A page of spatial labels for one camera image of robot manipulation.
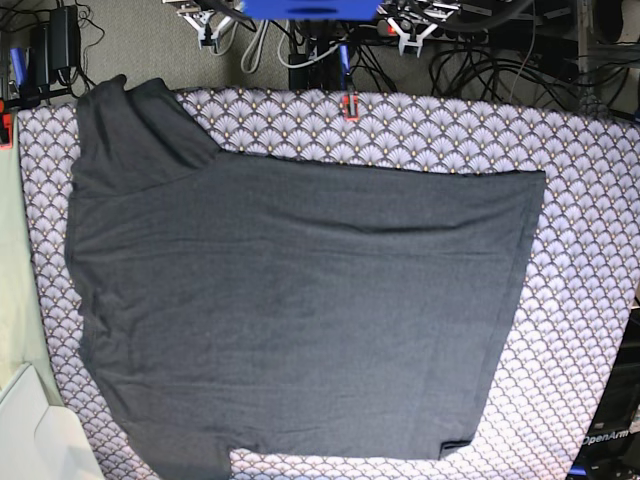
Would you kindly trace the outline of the black OpenArm case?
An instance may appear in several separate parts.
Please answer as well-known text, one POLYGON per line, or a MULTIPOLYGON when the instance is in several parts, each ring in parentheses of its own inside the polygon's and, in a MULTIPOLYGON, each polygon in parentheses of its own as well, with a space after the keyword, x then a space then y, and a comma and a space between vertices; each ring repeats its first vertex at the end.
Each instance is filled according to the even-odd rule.
POLYGON ((631 310, 608 383, 567 477, 639 477, 638 307, 631 310))

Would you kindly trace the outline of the white plastic bin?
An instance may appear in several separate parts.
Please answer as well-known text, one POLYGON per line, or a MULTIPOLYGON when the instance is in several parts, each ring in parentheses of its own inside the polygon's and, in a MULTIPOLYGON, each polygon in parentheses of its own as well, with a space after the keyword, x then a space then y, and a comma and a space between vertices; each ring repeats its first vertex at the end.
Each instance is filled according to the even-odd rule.
POLYGON ((49 403, 36 369, 28 363, 1 391, 1 477, 104 477, 78 417, 49 403))

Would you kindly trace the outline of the dark grey T-shirt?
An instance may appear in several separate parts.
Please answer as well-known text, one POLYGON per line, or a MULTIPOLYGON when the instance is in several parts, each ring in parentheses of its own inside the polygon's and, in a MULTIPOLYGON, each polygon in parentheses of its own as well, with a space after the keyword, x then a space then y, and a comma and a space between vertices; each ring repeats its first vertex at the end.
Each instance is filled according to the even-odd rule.
POLYGON ((518 307, 543 172, 223 150, 163 81, 81 98, 66 263, 80 354, 164 479, 229 454, 469 445, 518 307))

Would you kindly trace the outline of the fan-patterned purple tablecloth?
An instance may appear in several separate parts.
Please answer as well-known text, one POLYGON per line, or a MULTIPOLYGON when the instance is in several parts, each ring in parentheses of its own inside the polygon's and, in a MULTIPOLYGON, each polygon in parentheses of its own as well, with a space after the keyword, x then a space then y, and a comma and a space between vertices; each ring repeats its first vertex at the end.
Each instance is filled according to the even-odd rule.
POLYGON ((605 391, 639 283, 639 131, 567 113, 406 94, 178 94, 222 147, 427 173, 541 170, 525 285, 472 444, 444 461, 232 453, 238 479, 562 479, 605 391))

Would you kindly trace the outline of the black power strip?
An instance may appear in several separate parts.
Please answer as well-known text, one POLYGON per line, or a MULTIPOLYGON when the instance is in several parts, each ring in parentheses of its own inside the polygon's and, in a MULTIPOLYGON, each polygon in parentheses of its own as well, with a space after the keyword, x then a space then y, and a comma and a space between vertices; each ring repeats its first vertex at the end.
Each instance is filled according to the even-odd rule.
MULTIPOLYGON (((387 22, 386 22, 387 18, 383 18, 383 19, 379 19, 376 23, 376 29, 378 34, 381 37, 384 38, 390 38, 390 39, 395 39, 398 41, 398 38, 395 36, 395 33, 389 28, 387 22)), ((411 20, 411 19, 401 19, 399 17, 396 17, 396 19, 400 19, 400 20, 408 20, 411 23, 417 24, 418 22, 420 23, 427 23, 425 20, 411 20)), ((462 32, 455 32, 452 30, 446 30, 441 26, 437 26, 437 29, 426 38, 424 44, 426 44, 428 41, 461 41, 461 40, 470 40, 472 42, 476 42, 476 43, 480 43, 480 44, 485 44, 488 42, 489 40, 489 32, 484 30, 484 31, 479 31, 479 32, 472 32, 472 33, 462 33, 462 32)))

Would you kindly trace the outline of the blue box overhead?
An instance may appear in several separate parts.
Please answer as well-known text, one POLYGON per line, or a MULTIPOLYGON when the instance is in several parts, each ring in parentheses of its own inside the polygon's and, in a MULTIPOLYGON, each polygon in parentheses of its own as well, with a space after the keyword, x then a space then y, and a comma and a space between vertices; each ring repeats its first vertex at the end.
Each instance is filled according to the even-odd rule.
POLYGON ((377 0, 246 0, 244 11, 259 20, 371 20, 377 0))

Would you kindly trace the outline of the black power adapter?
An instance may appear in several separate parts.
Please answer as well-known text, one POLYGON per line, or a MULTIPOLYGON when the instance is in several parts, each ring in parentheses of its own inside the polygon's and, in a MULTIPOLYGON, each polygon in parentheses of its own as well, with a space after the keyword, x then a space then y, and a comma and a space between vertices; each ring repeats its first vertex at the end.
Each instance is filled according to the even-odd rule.
POLYGON ((78 7, 59 6, 50 11, 49 20, 29 32, 30 72, 36 87, 55 82, 71 84, 72 70, 80 65, 78 7))

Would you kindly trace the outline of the green cloth sheet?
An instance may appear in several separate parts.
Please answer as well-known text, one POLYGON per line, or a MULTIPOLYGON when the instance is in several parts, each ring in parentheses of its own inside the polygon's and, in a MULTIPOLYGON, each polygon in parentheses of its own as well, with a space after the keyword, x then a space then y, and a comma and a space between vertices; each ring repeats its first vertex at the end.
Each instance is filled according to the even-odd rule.
POLYGON ((53 375, 31 263, 17 121, 12 146, 1 150, 1 386, 28 363, 50 404, 63 404, 53 375))

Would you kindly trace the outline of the red table clamp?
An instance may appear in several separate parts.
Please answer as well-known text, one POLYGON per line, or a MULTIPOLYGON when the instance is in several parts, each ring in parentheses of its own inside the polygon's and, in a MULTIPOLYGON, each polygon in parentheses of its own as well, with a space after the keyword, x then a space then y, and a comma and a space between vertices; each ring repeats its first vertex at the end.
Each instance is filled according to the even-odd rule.
POLYGON ((341 105, 346 121, 357 121, 359 119, 359 99, 357 91, 354 89, 346 90, 342 96, 341 105))

